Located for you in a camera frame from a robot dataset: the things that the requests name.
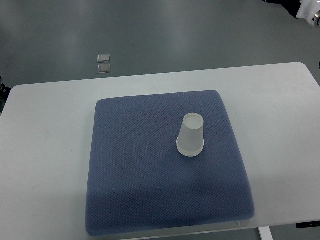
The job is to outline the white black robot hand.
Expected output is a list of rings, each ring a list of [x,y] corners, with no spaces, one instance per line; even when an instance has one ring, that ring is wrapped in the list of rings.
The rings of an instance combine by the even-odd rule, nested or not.
[[[296,17],[306,20],[310,25],[320,24],[320,1],[300,0],[300,7]]]

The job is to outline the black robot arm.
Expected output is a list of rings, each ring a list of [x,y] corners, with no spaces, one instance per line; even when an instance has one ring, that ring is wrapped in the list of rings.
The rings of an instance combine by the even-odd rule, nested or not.
[[[320,27],[319,0],[264,0],[263,2],[281,5],[295,19],[304,19],[312,27]]]

